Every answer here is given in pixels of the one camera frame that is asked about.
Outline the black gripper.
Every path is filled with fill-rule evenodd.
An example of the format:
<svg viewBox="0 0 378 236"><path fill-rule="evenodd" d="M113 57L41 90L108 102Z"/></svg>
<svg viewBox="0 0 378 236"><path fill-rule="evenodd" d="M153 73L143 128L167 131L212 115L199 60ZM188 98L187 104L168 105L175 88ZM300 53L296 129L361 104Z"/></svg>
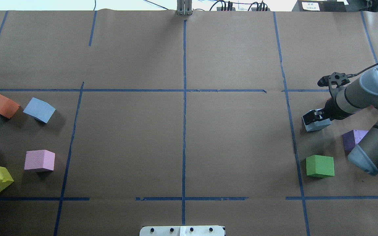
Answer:
<svg viewBox="0 0 378 236"><path fill-rule="evenodd" d="M344 119L344 112L342 111L342 109L340 109L333 98L330 98L326 101L323 109L310 110L308 113L303 115L304 125L310 125L311 123L322 121L324 119Z"/></svg>

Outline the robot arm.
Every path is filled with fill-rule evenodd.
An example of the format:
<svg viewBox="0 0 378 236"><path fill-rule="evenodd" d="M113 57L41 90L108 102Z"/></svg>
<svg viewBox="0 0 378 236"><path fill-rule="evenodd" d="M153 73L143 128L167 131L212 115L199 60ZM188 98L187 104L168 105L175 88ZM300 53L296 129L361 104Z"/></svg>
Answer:
<svg viewBox="0 0 378 236"><path fill-rule="evenodd" d="M302 116L308 132L324 129L324 121L343 120L368 108L378 111L378 64L356 74L334 72L317 84L329 88L330 98L323 108L311 109ZM378 120L347 158L363 172L378 175Z"/></svg>

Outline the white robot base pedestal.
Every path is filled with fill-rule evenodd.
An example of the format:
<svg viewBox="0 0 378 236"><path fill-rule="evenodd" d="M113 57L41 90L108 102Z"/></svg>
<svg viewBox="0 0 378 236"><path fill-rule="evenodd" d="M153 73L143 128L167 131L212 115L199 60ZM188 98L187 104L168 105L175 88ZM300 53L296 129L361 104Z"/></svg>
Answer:
<svg viewBox="0 0 378 236"><path fill-rule="evenodd" d="M224 226L144 226L140 236L225 236Z"/></svg>

